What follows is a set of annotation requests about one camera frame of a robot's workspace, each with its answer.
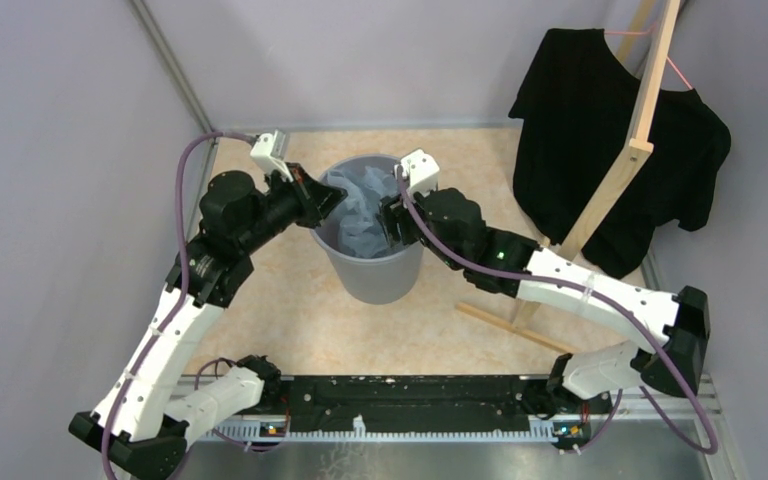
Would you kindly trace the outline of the light blue plastic trash bag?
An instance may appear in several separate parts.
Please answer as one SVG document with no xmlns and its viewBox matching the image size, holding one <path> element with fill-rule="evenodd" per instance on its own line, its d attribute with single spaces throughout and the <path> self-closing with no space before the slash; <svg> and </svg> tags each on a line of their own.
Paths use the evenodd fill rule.
<svg viewBox="0 0 768 480">
<path fill-rule="evenodd" d="M 328 171 L 325 182 L 344 189 L 347 194 L 332 213 L 337 223 L 337 244 L 341 253 L 374 259 L 398 250 L 389 244 L 379 219 L 381 201 L 398 193 L 391 171 L 374 166 L 350 170 L 343 166 Z"/>
</svg>

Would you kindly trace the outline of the black t-shirt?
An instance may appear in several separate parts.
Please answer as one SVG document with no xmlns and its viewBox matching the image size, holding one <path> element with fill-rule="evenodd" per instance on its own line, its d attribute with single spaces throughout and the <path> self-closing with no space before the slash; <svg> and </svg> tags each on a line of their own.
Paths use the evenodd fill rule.
<svg viewBox="0 0 768 480">
<path fill-rule="evenodd" d="M 639 87 L 602 30 L 545 33 L 509 115 L 522 123 L 514 198 L 553 243 L 564 241 L 619 155 Z M 653 153 L 582 250 L 615 278 L 641 265 L 656 228 L 706 226 L 731 134 L 697 92 L 663 90 L 650 142 Z"/>
</svg>

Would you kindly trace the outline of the grey plastic trash bin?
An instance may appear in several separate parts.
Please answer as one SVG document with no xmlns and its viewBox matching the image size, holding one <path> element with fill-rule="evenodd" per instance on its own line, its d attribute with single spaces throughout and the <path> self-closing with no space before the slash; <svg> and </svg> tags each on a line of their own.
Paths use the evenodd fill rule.
<svg viewBox="0 0 768 480">
<path fill-rule="evenodd" d="M 393 175 L 396 162 L 395 157 L 383 154 L 350 157 L 329 167 L 320 181 L 326 183 L 325 174 L 343 166 L 350 170 L 374 166 L 391 171 Z M 346 255 L 338 250 L 337 223 L 332 213 L 313 230 L 312 237 L 326 252 L 346 291 L 355 299 L 373 305 L 393 303 L 404 297 L 418 279 L 423 247 L 420 244 L 397 246 L 395 253 L 374 259 Z"/>
</svg>

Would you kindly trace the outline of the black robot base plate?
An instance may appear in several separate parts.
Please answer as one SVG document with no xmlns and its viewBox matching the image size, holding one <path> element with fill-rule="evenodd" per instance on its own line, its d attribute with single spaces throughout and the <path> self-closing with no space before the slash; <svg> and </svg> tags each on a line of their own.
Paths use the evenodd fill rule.
<svg viewBox="0 0 768 480">
<path fill-rule="evenodd" d="M 241 413 L 288 419 L 293 433 L 347 432 L 357 418 L 372 433 L 507 433 L 610 408 L 607 393 L 582 400 L 542 375 L 298 375 Z"/>
</svg>

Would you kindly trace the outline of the wooden clothes stand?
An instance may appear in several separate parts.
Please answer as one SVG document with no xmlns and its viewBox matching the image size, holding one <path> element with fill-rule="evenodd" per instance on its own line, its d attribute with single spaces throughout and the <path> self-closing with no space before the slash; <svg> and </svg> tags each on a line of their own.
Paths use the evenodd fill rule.
<svg viewBox="0 0 768 480">
<path fill-rule="evenodd" d="M 575 260 L 654 151 L 649 137 L 665 69 L 675 67 L 669 58 L 669 48 L 681 1 L 665 1 L 658 20 L 645 27 L 644 22 L 649 18 L 654 5 L 653 1 L 642 1 L 628 29 L 617 33 L 624 38 L 617 51 L 617 59 L 620 61 L 627 58 L 639 36 L 650 36 L 650 47 L 623 147 L 559 249 L 559 255 L 568 261 Z M 514 315 L 509 320 L 465 302 L 457 303 L 455 309 L 554 352 L 566 354 L 577 351 L 571 345 L 526 327 L 527 320 L 540 309 L 536 302 L 518 300 Z"/>
</svg>

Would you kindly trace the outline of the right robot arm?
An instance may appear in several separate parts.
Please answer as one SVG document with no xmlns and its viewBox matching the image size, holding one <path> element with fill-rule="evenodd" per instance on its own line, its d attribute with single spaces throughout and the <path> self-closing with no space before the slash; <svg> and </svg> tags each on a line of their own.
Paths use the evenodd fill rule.
<svg viewBox="0 0 768 480">
<path fill-rule="evenodd" d="M 479 205 L 454 188 L 409 201 L 387 197 L 379 217 L 390 242 L 422 244 L 479 290 L 552 306 L 623 337 L 555 361 L 546 385 L 554 409 L 572 412 L 603 392 L 633 387 L 700 406 L 711 335 L 704 291 L 650 290 L 567 261 L 530 238 L 488 226 Z"/>
</svg>

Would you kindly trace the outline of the pink clothes hanger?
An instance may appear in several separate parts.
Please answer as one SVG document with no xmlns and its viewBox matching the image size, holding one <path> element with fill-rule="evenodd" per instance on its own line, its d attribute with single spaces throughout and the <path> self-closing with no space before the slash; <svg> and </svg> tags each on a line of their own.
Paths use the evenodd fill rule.
<svg viewBox="0 0 768 480">
<path fill-rule="evenodd" d="M 646 30 L 642 30 L 642 31 L 604 30 L 604 34 L 606 36 L 621 36 L 621 37 L 624 37 L 624 38 L 643 37 L 643 36 L 651 35 L 654 32 L 655 26 L 656 26 L 656 24 L 653 24 L 652 26 L 650 26 Z M 669 56 L 667 56 L 666 62 L 670 66 L 670 68 L 673 70 L 675 75 L 687 87 L 687 89 L 688 90 L 693 90 L 694 87 L 688 81 L 687 77 L 683 74 L 683 72 L 677 67 L 677 65 L 674 63 L 674 61 Z"/>
</svg>

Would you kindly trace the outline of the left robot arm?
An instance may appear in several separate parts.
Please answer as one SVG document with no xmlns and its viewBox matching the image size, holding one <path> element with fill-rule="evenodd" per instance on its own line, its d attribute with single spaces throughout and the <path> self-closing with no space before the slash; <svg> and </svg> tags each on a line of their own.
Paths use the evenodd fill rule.
<svg viewBox="0 0 768 480">
<path fill-rule="evenodd" d="M 125 371 L 93 410 L 70 422 L 70 433 L 102 454 L 109 478 L 119 467 L 136 479 L 171 479 L 205 433 L 240 411 L 263 414 L 279 404 L 280 371 L 257 355 L 184 398 L 172 397 L 195 348 L 253 273 L 253 254 L 292 225 L 320 226 L 347 197 L 297 163 L 265 180 L 265 192 L 240 170 L 209 182 L 199 231 L 167 275 Z"/>
</svg>

